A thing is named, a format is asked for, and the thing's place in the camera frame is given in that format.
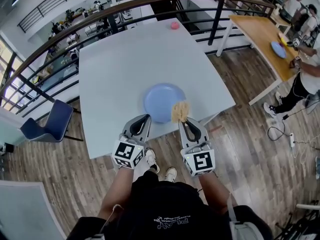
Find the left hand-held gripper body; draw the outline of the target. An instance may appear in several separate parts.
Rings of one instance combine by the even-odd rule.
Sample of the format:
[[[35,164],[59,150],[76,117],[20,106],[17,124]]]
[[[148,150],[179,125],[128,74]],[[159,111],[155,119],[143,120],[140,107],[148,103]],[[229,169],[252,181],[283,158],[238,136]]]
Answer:
[[[148,149],[145,142],[121,134],[114,143],[112,159],[118,166],[133,170],[146,156]]]

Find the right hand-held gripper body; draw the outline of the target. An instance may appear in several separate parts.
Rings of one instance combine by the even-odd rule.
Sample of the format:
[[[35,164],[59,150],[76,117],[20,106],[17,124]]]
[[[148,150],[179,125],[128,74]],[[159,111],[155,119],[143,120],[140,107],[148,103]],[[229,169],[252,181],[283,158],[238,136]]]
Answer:
[[[184,148],[180,154],[192,177],[208,174],[216,168],[215,151],[210,140]]]

